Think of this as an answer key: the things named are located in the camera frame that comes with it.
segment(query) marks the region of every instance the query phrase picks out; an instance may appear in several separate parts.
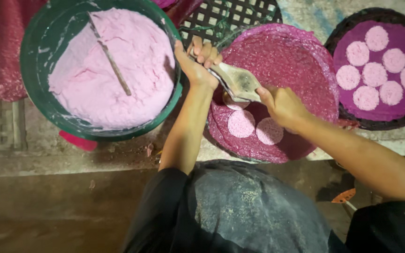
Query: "green plastic basin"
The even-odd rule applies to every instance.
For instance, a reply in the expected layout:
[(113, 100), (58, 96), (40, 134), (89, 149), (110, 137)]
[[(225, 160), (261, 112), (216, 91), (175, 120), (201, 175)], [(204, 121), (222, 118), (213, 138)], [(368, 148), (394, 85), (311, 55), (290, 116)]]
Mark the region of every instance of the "green plastic basin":
[(54, 70), (68, 42), (87, 24), (89, 18), (86, 12), (108, 10), (112, 7), (136, 11), (150, 18), (166, 32), (171, 45), (181, 39), (172, 21), (149, 0), (51, 0), (32, 18), (21, 43), (21, 74), (34, 105), (60, 129), (93, 141), (123, 141), (151, 131), (170, 114), (182, 92), (182, 85), (179, 83), (181, 69), (176, 61), (175, 86), (166, 107), (152, 121), (123, 130), (93, 127), (87, 121), (72, 116), (49, 92), (48, 75)]

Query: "orange object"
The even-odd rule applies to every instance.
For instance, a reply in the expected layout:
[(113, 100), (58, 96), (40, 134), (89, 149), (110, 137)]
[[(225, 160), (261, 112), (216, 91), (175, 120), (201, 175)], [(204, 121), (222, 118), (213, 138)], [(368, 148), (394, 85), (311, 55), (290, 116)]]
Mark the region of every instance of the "orange object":
[(352, 188), (345, 192), (340, 193), (337, 197), (332, 200), (332, 203), (346, 203), (356, 194), (356, 189)]

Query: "concrete floor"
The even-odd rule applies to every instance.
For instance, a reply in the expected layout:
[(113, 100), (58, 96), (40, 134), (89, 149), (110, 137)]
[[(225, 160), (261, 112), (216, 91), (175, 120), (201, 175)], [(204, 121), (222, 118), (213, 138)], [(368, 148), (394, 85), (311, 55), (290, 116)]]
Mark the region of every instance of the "concrete floor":
[[(315, 200), (321, 187), (344, 173), (333, 164), (298, 160), (258, 167)], [(117, 252), (143, 188), (155, 173), (142, 169), (0, 177), (0, 253)], [(370, 205), (371, 191), (358, 182), (356, 189), (351, 203), (357, 208)], [(350, 218), (343, 207), (316, 204), (345, 240)]]
[[(405, 14), (405, 0), (278, 0), (284, 22), (314, 30), (324, 42), (329, 26), (342, 16), (372, 6)], [(312, 17), (321, 9), (327, 22)], [(28, 149), (0, 153), (0, 253), (117, 252), (146, 182), (157, 171), (155, 154), (179, 112), (179, 106), (158, 129), (115, 144), (83, 152), (58, 136), (58, 129), (26, 100)], [(145, 146), (154, 143), (152, 157)], [(207, 140), (204, 156), (231, 158)], [(261, 164), (258, 167), (315, 200), (316, 193), (344, 173), (332, 161)], [(372, 203), (369, 189), (356, 182), (356, 207)], [(350, 218), (339, 204), (316, 203), (335, 233), (344, 240)]]

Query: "purple sheet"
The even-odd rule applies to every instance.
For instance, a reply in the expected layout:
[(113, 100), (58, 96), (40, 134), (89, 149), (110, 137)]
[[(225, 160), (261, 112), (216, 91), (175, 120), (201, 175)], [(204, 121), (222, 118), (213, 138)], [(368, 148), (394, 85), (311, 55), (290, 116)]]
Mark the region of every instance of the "purple sheet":
[[(341, 66), (349, 65), (346, 58), (346, 48), (354, 41), (365, 41), (365, 33), (374, 26), (382, 26), (388, 32), (389, 43), (387, 48), (379, 52), (370, 51), (369, 62), (377, 62), (382, 64), (382, 56), (388, 49), (399, 48), (405, 54), (405, 26), (398, 24), (380, 23), (376, 21), (365, 21), (358, 24), (351, 31), (347, 32), (343, 38), (337, 43), (337, 47), (334, 52), (334, 68), (337, 72)], [(357, 67), (362, 73), (363, 66)], [(401, 84), (400, 73), (390, 73), (387, 71), (388, 80), (396, 81)], [(360, 86), (365, 85), (360, 80), (359, 85), (352, 90), (344, 90), (339, 87), (340, 102), (348, 110), (349, 113), (354, 114), (357, 118), (369, 119), (374, 121), (391, 121), (393, 119), (401, 118), (405, 115), (405, 90), (403, 92), (403, 98), (397, 105), (389, 106), (382, 101), (379, 105), (371, 111), (362, 111), (357, 108), (352, 100), (354, 91)]]

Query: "stirring stick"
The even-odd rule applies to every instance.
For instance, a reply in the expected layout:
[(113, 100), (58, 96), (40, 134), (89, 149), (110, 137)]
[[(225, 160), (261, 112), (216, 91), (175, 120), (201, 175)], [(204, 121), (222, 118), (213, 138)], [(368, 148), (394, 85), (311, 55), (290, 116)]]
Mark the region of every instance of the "stirring stick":
[(96, 30), (96, 26), (93, 23), (92, 15), (88, 11), (87, 11), (87, 15), (89, 16), (89, 19), (90, 19), (90, 28), (92, 29), (94, 35), (98, 39), (98, 43), (103, 48), (103, 51), (107, 56), (107, 59), (109, 59), (110, 65), (112, 66), (112, 69), (115, 72), (115, 75), (118, 78), (118, 81), (120, 82), (121, 87), (123, 87), (124, 91), (126, 92), (126, 95), (128, 95), (128, 96), (132, 95), (131, 90), (129, 89), (129, 87), (126, 84), (126, 81), (124, 80), (123, 76), (121, 75), (120, 69), (116, 65), (115, 61), (113, 60), (112, 55), (109, 52), (109, 48), (107, 48), (107, 46), (103, 43), (103, 41), (101, 40), (101, 36), (99, 35), (98, 31)]

